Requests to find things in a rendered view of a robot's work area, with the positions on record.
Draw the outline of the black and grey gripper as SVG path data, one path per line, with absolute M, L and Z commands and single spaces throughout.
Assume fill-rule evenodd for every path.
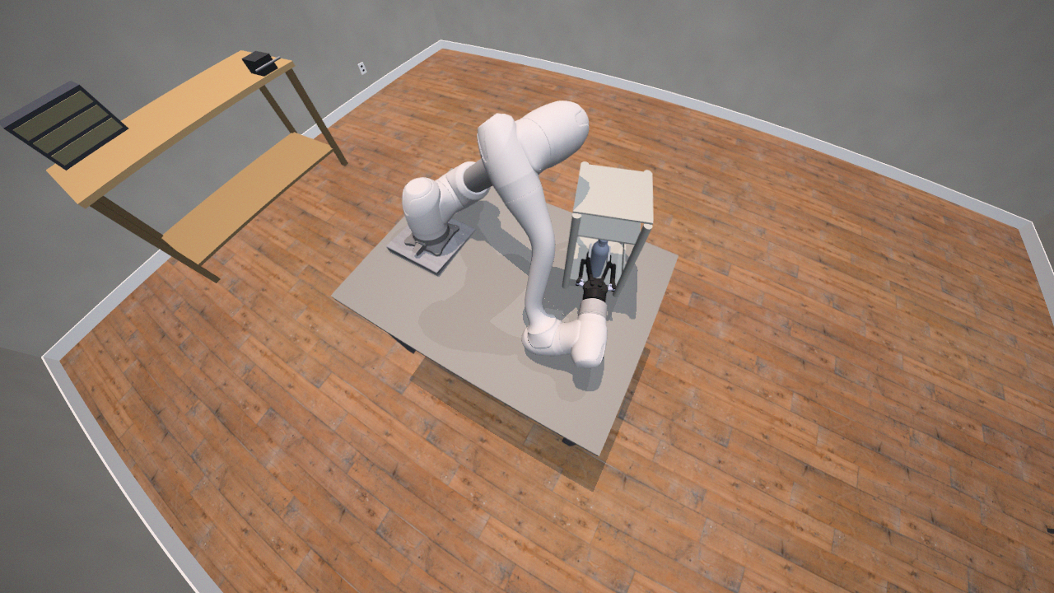
M 591 248 L 592 243 L 590 243 L 590 251 L 587 252 L 586 259 L 581 260 L 582 266 L 580 265 L 579 277 L 577 277 L 575 286 L 582 286 L 584 290 L 582 300 L 599 299 L 601 301 L 606 301 L 606 293 L 616 292 L 616 264 L 611 264 L 611 255 L 610 255 L 611 246 L 609 248 L 609 256 L 607 256 L 606 266 L 604 269 L 604 273 L 601 278 L 594 278 L 594 274 L 592 274 L 592 269 L 590 265 Z M 585 284 L 583 284 L 582 280 L 584 263 L 588 275 L 588 281 L 586 281 Z M 607 273 L 609 272 L 609 268 L 611 268 L 611 270 L 613 271 L 611 271 L 610 275 L 610 284 L 609 286 L 606 286 L 606 284 L 604 284 L 604 280 Z

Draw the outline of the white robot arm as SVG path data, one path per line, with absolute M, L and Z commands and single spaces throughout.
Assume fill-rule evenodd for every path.
M 424 251 L 440 256 L 458 232 L 458 225 L 448 224 L 453 215 L 485 198 L 493 185 L 532 248 L 525 292 L 529 325 L 522 334 L 522 343 L 534 354 L 570 354 L 580 368 L 601 365 L 609 335 L 607 304 L 599 299 L 582 300 L 577 320 L 567 323 L 543 310 L 557 237 L 539 174 L 575 154 L 589 132 L 587 113 L 570 101 L 540 106 L 516 121 L 508 114 L 494 114 L 479 125 L 482 159 L 467 161 L 437 180 L 411 180 L 402 195 L 403 212 L 412 232 L 405 245 L 414 246 L 415 256 Z

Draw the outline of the blue-grey bottle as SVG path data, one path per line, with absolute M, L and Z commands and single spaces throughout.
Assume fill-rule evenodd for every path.
M 609 256 L 609 242 L 606 240 L 596 241 L 594 246 L 592 246 L 590 256 L 590 262 L 592 266 L 592 273 L 594 273 L 594 278 L 598 278 L 601 275 L 607 256 Z

